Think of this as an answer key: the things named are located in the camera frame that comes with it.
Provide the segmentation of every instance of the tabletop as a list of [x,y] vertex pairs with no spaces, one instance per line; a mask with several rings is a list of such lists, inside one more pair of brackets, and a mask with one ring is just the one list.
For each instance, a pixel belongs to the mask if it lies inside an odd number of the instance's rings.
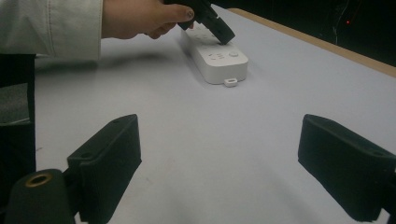
[[143,162],[110,223],[356,223],[297,161],[303,117],[396,153],[396,78],[214,9],[249,58],[234,88],[205,82],[178,27],[105,39],[98,62],[37,58],[37,169],[65,170],[108,122],[136,114]]

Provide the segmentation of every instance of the white sleeve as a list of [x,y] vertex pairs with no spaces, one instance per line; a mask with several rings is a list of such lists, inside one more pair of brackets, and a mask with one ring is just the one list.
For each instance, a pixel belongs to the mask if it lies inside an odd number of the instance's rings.
[[0,0],[0,53],[97,60],[102,0]]

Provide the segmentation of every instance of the power strip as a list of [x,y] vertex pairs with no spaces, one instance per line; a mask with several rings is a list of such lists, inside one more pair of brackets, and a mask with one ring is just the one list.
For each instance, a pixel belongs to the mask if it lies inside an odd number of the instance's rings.
[[232,42],[222,45],[209,29],[197,22],[193,29],[181,33],[206,82],[233,87],[246,79],[248,57]]

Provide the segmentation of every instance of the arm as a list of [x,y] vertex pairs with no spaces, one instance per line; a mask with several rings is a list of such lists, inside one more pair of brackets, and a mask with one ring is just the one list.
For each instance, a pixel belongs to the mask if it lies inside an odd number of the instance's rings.
[[97,60],[101,38],[158,38],[192,17],[160,0],[0,0],[0,53]]

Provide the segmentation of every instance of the hole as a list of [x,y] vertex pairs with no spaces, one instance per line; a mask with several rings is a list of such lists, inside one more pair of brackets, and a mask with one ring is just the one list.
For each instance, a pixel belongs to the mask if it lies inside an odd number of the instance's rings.
[[48,183],[51,179],[52,179],[51,174],[34,175],[26,181],[25,186],[27,188],[35,188]]
[[232,84],[232,83],[236,83],[237,80],[236,79],[227,79],[226,82]]

